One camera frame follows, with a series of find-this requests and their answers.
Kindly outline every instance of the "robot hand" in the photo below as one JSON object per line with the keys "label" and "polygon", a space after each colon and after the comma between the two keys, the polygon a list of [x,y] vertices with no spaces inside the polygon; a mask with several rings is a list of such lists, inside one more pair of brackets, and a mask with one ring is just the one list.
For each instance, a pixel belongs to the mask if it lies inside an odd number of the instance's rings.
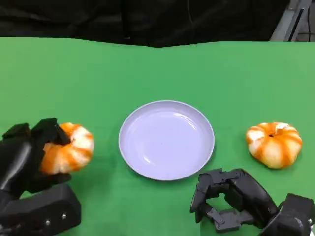
{"label": "robot hand", "polygon": [[[217,212],[206,203],[209,198],[217,198],[219,193],[225,194],[224,199],[233,209]],[[263,229],[262,236],[309,236],[310,222],[315,220],[311,199],[288,194],[282,206],[277,207],[267,191],[242,169],[230,172],[218,169],[200,174],[190,212],[195,212],[196,223],[206,216],[217,232],[234,231],[242,224],[253,224]]]}
{"label": "robot hand", "polygon": [[[44,145],[65,145],[68,136],[57,119],[41,120],[33,129],[18,124],[0,141],[0,235],[55,235],[81,222],[81,205],[64,182],[69,174],[40,172]],[[19,199],[24,191],[37,193]]]}

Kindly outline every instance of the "orange and white pumpkin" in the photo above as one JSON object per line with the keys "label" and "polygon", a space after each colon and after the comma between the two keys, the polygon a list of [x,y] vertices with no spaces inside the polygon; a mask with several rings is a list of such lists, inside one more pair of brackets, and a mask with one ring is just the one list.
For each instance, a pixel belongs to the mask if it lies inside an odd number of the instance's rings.
{"label": "orange and white pumpkin", "polygon": [[272,169],[292,165],[302,148],[297,130],[286,123],[261,123],[249,128],[246,140],[251,155]]}
{"label": "orange and white pumpkin", "polygon": [[41,171],[51,175],[69,173],[83,168],[90,162],[94,150],[92,134],[81,125],[68,122],[61,124],[60,128],[70,138],[71,143],[45,144]]}

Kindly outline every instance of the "black curtain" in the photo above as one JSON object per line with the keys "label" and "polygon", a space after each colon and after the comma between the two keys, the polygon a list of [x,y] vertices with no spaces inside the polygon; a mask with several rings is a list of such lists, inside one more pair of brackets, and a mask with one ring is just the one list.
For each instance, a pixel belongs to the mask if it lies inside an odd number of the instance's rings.
{"label": "black curtain", "polygon": [[289,0],[2,0],[0,36],[166,47],[268,41]]}

